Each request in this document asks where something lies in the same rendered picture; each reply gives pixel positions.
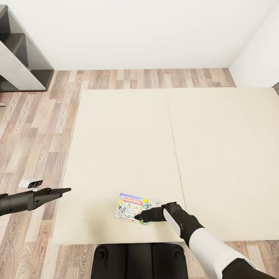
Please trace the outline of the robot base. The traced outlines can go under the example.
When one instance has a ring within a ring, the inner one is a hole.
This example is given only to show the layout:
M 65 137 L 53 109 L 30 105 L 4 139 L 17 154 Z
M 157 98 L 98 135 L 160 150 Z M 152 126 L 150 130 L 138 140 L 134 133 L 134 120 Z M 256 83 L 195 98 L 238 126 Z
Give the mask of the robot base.
M 189 279 L 183 242 L 96 244 L 91 279 Z

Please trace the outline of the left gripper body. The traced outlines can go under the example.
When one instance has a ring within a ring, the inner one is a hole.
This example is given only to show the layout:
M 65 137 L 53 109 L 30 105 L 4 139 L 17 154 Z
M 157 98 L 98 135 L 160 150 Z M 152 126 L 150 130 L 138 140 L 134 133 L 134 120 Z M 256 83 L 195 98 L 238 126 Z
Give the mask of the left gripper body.
M 49 195 L 49 191 L 42 193 L 43 190 L 48 188 L 43 188 L 39 191 L 25 191 L 18 194 L 14 194 L 9 203 L 9 208 L 12 213 L 21 212 L 21 211 L 31 211 L 35 210 L 33 206 L 33 199 L 36 196 L 40 195 Z

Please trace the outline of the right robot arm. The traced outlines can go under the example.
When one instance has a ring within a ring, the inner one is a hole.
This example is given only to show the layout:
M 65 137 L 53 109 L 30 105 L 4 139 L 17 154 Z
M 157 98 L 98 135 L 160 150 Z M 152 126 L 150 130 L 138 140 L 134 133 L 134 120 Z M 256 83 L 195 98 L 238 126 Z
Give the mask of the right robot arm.
M 182 207 L 177 202 L 156 207 L 160 203 L 160 198 L 149 199 L 148 210 L 143 210 L 134 219 L 144 223 L 167 221 L 185 241 L 210 279 L 276 279 L 259 271 L 244 255 L 215 237 L 195 216 L 178 210 Z

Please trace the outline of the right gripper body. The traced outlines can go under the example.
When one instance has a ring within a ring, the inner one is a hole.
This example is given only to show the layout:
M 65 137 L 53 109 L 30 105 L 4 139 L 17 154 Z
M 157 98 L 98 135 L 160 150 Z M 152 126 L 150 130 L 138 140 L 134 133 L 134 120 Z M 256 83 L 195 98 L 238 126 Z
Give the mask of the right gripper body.
M 148 210 L 143 210 L 142 215 L 143 215 L 143 222 L 162 222 L 157 218 L 157 208 L 159 207 L 154 207 Z

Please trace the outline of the board game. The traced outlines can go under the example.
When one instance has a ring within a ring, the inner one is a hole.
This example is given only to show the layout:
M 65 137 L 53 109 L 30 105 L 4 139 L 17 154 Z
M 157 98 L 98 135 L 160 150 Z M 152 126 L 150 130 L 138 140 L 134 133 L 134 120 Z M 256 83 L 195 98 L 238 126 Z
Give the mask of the board game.
M 149 199 L 120 193 L 114 216 L 131 222 L 147 225 L 143 220 L 134 219 L 134 216 L 140 214 L 143 210 L 148 210 L 148 201 Z

